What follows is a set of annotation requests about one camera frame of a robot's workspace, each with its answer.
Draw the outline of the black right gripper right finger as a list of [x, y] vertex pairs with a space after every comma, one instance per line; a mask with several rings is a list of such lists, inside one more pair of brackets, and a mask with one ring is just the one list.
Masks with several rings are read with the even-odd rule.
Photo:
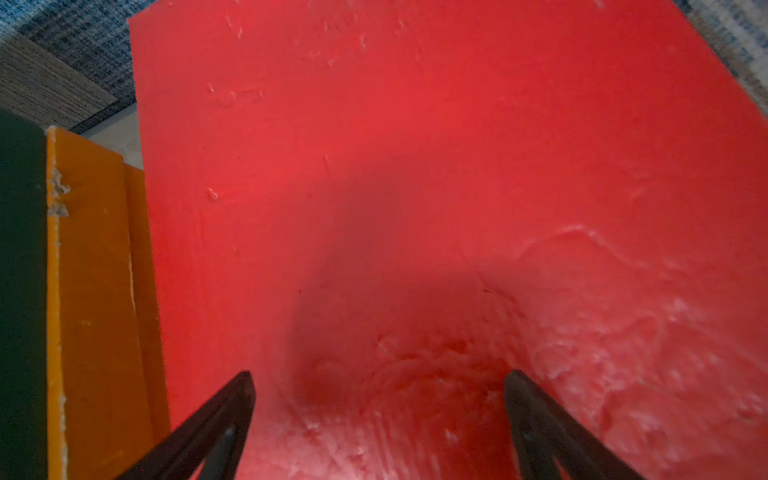
[[524, 372], [503, 383], [510, 433], [523, 479], [639, 479]]

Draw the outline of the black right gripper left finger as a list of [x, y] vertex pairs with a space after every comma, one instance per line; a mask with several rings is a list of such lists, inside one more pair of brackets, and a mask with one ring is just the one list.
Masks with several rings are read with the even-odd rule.
[[120, 479], [233, 479], [256, 402], [252, 375], [235, 375]]

